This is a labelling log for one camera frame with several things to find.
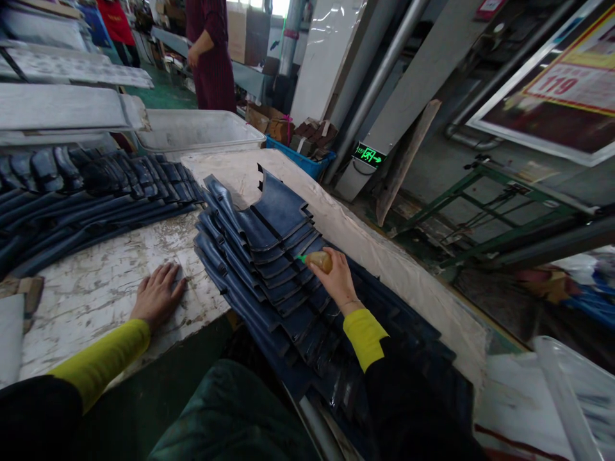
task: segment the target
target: yellow sleeve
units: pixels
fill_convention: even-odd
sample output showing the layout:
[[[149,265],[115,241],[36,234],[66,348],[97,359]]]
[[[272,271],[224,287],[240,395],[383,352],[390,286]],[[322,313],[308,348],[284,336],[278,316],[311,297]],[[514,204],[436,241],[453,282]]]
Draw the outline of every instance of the yellow sleeve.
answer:
[[[367,309],[359,309],[344,319],[344,332],[365,373],[369,366],[384,357],[380,340],[389,336]]]
[[[151,333],[143,320],[129,320],[49,374],[77,388],[86,414],[107,385],[149,346]]]

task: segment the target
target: right hand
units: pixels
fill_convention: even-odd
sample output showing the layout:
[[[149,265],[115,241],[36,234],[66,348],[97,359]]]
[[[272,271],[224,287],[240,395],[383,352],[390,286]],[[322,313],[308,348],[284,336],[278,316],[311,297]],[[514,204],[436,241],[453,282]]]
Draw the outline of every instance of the right hand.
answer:
[[[199,56],[201,54],[196,49],[196,47],[192,47],[188,50],[188,65],[194,71],[199,65]]]
[[[363,304],[360,301],[352,302],[358,298],[357,293],[354,291],[354,284],[352,283],[346,255],[329,247],[325,247],[322,250],[331,256],[331,261],[333,262],[331,272],[326,274],[313,263],[308,266],[309,269],[318,277],[344,316],[357,309],[362,309]]]

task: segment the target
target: hand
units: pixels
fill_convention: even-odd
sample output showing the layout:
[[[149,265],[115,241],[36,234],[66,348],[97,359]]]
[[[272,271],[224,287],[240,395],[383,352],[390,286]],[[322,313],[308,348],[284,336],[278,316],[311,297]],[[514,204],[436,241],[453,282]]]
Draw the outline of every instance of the hand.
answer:
[[[352,276],[346,255],[335,251],[333,248],[325,247],[322,249],[331,256],[333,269],[328,274],[325,274],[317,265],[310,264],[309,269],[318,277],[323,287],[330,294],[331,298],[340,308],[341,313],[345,316],[357,309],[363,309],[364,306],[357,300],[357,293],[354,291]]]
[[[197,68],[197,65],[199,64],[200,55],[201,54],[198,52],[198,50],[194,46],[188,50],[188,65],[190,66],[192,70],[195,70]]]
[[[172,263],[158,266],[151,277],[141,281],[136,292],[136,303],[130,319],[145,320],[152,334],[175,311],[184,294],[186,279],[181,279],[175,290],[172,290],[179,267]]]

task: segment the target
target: metal pipe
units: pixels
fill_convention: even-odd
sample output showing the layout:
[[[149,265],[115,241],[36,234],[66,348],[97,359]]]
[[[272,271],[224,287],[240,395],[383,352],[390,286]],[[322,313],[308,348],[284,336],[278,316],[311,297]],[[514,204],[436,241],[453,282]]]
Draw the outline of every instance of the metal pipe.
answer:
[[[517,51],[517,53],[510,59],[506,64],[500,67],[500,70],[496,72],[496,74],[487,82],[485,86],[472,98],[472,100],[466,104],[466,106],[455,116],[453,121],[449,123],[445,128],[445,136],[448,139],[453,141],[457,141],[463,145],[471,147],[474,150],[484,151],[493,149],[501,144],[503,141],[501,138],[492,138],[490,140],[481,140],[480,138],[476,138],[469,134],[458,133],[459,126],[465,122],[466,118],[470,112],[474,109],[474,107],[480,103],[484,98],[486,98],[491,91],[494,89],[496,85],[498,85],[501,80],[508,75],[508,73],[515,67],[521,60],[525,58],[525,55],[528,54],[536,44],[544,39],[545,35],[548,34],[554,25],[560,21],[568,10],[575,4],[574,0],[567,0],[551,15],[549,19],[536,31],[535,34],[530,35],[530,38],[523,44],[523,46]]]
[[[458,130],[459,125],[449,123],[446,128],[444,128],[444,136],[446,136],[447,139],[456,141],[479,152],[495,149],[503,141],[502,138],[498,138],[497,136],[494,136],[487,140],[483,140],[476,136],[472,136],[471,134],[460,133]]]
[[[554,237],[480,264],[480,269],[516,271],[550,263],[594,248],[609,245],[615,239],[615,216],[579,225]]]
[[[293,59],[295,57],[295,49],[297,48],[301,18],[303,18],[305,5],[306,0],[291,0],[288,5],[278,71],[278,73],[284,77],[290,77],[293,72]]]
[[[384,55],[378,70],[376,70],[376,74],[374,75],[369,88],[365,92],[365,96],[363,97],[359,108],[354,113],[352,121],[344,134],[341,146],[338,149],[338,156],[333,161],[333,164],[327,169],[327,174],[324,178],[325,184],[331,183],[331,180],[343,162],[346,153],[354,144],[355,136],[359,132],[359,129],[361,128],[365,117],[367,117],[367,114],[372,108],[374,101],[380,94],[380,90],[382,90],[387,78],[391,74],[391,70],[397,61],[399,54],[404,49],[404,46],[406,46],[406,43],[410,38],[410,34],[414,30],[414,27],[418,21],[421,19],[423,11],[425,11],[425,7],[428,3],[429,0],[413,0],[413,2],[408,6],[406,14],[402,19],[402,23],[397,29],[389,49],[386,51],[386,54]]]

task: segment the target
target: red dress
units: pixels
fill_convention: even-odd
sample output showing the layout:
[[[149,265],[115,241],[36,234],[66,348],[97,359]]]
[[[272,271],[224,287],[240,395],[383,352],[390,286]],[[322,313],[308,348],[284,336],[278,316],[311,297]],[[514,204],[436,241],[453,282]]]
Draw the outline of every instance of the red dress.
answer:
[[[130,30],[126,14],[119,1],[97,0],[98,10],[109,37],[114,42],[121,42],[128,46],[135,46],[135,38]]]
[[[191,42],[206,29],[214,43],[192,69],[199,109],[237,112],[226,0],[186,0],[186,21],[186,37]]]

